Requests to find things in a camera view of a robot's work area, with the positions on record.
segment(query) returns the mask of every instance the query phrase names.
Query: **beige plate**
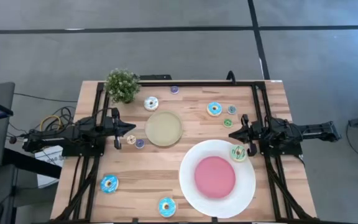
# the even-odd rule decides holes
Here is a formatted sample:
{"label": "beige plate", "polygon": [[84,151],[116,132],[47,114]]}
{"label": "beige plate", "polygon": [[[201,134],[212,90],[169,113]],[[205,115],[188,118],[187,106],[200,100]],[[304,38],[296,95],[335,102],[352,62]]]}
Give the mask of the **beige plate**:
{"label": "beige plate", "polygon": [[170,111],[160,111],[147,120],[145,132],[153,144],[170,146],[180,139],[183,128],[178,115]]}

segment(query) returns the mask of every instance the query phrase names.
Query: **blue frosted donut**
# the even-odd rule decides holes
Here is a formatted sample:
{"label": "blue frosted donut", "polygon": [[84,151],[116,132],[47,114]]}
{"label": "blue frosted donut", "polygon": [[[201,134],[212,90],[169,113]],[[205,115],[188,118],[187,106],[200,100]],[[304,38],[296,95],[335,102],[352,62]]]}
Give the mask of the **blue frosted donut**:
{"label": "blue frosted donut", "polygon": [[217,102],[212,102],[207,106],[206,110],[209,115],[218,116],[222,113],[222,106]]}
{"label": "blue frosted donut", "polygon": [[118,188],[118,178],[115,175],[107,175],[100,182],[100,189],[104,193],[115,192]]}
{"label": "blue frosted donut", "polygon": [[177,205],[172,200],[172,198],[165,197],[160,200],[160,203],[158,203],[158,211],[164,218],[171,217],[173,214],[175,214],[176,210]]}

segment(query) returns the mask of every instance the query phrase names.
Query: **yellow cable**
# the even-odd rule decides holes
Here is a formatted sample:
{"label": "yellow cable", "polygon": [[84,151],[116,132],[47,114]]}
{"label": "yellow cable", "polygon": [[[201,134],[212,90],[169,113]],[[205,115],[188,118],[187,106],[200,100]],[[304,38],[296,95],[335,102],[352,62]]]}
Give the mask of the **yellow cable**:
{"label": "yellow cable", "polygon": [[50,116],[47,116],[46,118],[44,118],[42,121],[41,121],[41,123],[40,123],[40,131],[42,131],[42,125],[44,124],[44,122],[46,122],[46,120],[48,120],[49,118],[56,118],[56,119],[58,119],[59,120],[59,128],[62,126],[62,121],[61,121],[61,119],[58,117],[58,116],[56,116],[56,115],[50,115]]}

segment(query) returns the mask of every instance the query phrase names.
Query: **black metal frame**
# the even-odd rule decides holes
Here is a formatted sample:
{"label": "black metal frame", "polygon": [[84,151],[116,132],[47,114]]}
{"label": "black metal frame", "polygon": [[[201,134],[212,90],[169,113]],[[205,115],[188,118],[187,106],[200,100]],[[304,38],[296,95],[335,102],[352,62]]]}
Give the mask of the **black metal frame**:
{"label": "black metal frame", "polygon": [[[230,71],[226,78],[227,81],[140,81],[139,83],[146,87],[146,86],[249,86],[252,90],[252,96],[254,100],[254,106],[255,111],[257,114],[257,122],[260,123],[261,126],[264,126],[264,120],[262,117],[262,110],[260,107],[260,102],[258,98],[258,92],[261,92],[262,99],[264,102],[264,108],[266,116],[271,116],[271,110],[269,105],[269,99],[267,96],[267,90],[265,82],[262,81],[255,81],[255,82],[247,82],[247,81],[237,81],[233,72]],[[96,90],[96,96],[94,101],[94,107],[93,107],[93,113],[96,113],[99,104],[100,104],[100,98],[101,94],[103,92],[104,82],[98,83],[98,87]],[[103,109],[108,107],[108,101],[109,98],[107,95],[104,97],[104,105]],[[103,110],[102,118],[105,117],[107,113],[107,110]],[[260,153],[264,156],[265,159],[265,165],[266,165],[266,171],[268,175],[268,183],[270,187],[270,194],[272,198],[272,204],[273,204],[273,210],[275,215],[276,222],[284,222],[284,223],[335,223],[335,222],[326,222],[321,221],[318,218],[313,218],[309,216],[296,202],[296,200],[292,197],[291,193],[287,189],[287,183],[285,181],[285,175],[281,160],[281,155],[275,155],[271,154],[269,151],[269,146],[265,145],[263,141],[259,141],[259,148]],[[271,161],[271,158],[274,157],[276,160],[276,166],[277,171],[276,173],[273,168],[273,164]],[[84,157],[82,170],[81,170],[81,177],[80,182],[78,184],[78,189],[81,192],[77,192],[77,194],[74,196],[73,200],[80,200],[76,207],[74,208],[73,213],[73,219],[72,220],[56,220],[57,222],[53,223],[89,223],[91,219],[91,212],[92,212],[92,206],[93,206],[93,199],[94,199],[94,193],[95,193],[95,186],[96,186],[96,176],[97,176],[97,170],[99,166],[99,156],[94,158],[93,168],[91,169],[91,173],[93,175],[88,175],[86,178],[86,171],[89,164],[89,157]],[[88,194],[88,200],[86,204],[86,211],[85,211],[85,218],[79,219],[80,214],[80,206],[81,206],[81,199],[78,199],[79,197],[82,197],[83,193],[85,192],[85,189],[89,185],[89,194]],[[280,213],[280,206],[278,204],[278,197],[277,197],[277,191],[276,186],[280,189],[280,191],[283,194],[284,198],[284,205],[285,205],[285,211],[286,211],[286,217],[283,218]],[[300,219],[294,219],[292,210],[295,211],[295,213],[298,215]],[[133,222],[134,224],[138,223],[138,219],[134,217]],[[194,222],[196,224],[199,223],[210,223],[210,222]],[[216,217],[212,217],[211,223],[217,224],[218,219]],[[245,224],[245,223],[251,223],[251,222],[220,222],[220,223],[227,223],[227,224]]]}
{"label": "black metal frame", "polygon": [[4,149],[2,164],[13,164],[18,169],[35,172],[37,174],[46,175],[56,179],[59,179],[62,171],[60,166],[53,165],[6,148]]}

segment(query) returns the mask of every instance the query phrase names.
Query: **pink circle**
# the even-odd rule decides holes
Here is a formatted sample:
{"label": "pink circle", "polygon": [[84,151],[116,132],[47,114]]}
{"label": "pink circle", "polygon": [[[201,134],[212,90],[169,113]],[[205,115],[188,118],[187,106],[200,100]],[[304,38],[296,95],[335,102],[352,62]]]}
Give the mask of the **pink circle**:
{"label": "pink circle", "polygon": [[197,189],[209,198],[223,198],[234,188],[236,175],[228,161],[211,156],[203,159],[196,167]]}

